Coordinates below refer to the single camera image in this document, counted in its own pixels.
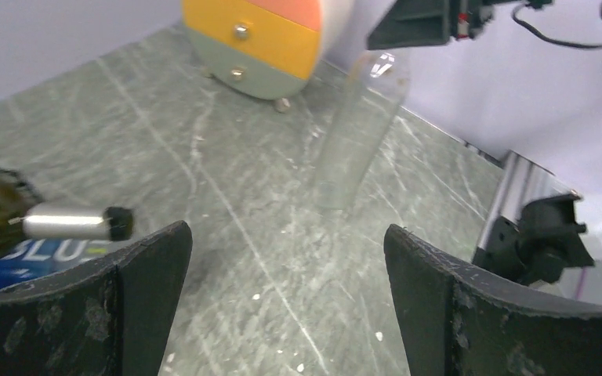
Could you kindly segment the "clear round bottle dark label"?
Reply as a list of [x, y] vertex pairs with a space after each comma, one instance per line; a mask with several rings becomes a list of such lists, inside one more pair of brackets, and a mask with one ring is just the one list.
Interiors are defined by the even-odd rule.
[[318, 207], [345, 210], [354, 202], [411, 76], [406, 49], [366, 50], [356, 59], [314, 166], [312, 194]]

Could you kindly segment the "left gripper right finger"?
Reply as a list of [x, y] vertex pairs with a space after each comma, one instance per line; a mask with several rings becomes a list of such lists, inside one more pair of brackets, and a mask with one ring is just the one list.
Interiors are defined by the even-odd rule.
[[386, 270], [413, 375], [602, 375], [602, 305], [524, 287], [391, 225]]

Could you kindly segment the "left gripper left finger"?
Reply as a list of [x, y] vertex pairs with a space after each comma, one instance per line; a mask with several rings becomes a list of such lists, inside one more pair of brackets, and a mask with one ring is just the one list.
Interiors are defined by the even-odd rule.
[[193, 238], [183, 221], [0, 291], [0, 375], [156, 375]]

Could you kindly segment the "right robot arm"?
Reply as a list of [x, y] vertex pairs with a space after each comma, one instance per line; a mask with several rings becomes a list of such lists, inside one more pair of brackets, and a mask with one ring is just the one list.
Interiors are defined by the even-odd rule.
[[[493, 1], [396, 1], [368, 35], [370, 50], [474, 39]], [[473, 264], [513, 282], [602, 305], [602, 193], [571, 190], [515, 151], [502, 161]]]

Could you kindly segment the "dark wine bottle white neck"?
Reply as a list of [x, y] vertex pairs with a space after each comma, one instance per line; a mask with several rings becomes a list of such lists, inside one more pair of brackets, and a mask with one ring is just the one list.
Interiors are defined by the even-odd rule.
[[19, 172], [0, 169], [0, 259], [26, 240], [124, 241], [131, 238], [133, 227], [129, 208], [46, 201]]

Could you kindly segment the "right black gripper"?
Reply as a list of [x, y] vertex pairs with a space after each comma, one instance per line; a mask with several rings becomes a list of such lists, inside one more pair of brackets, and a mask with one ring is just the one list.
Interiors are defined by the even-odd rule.
[[446, 45], [451, 36], [476, 39], [494, 11], [487, 0], [397, 0], [369, 33], [366, 49]]

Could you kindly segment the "blue square bottle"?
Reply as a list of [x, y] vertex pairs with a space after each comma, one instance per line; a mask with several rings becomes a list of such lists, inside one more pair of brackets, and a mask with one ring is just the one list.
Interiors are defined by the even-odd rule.
[[104, 240], [26, 240], [0, 259], [0, 290], [101, 258], [115, 247]]

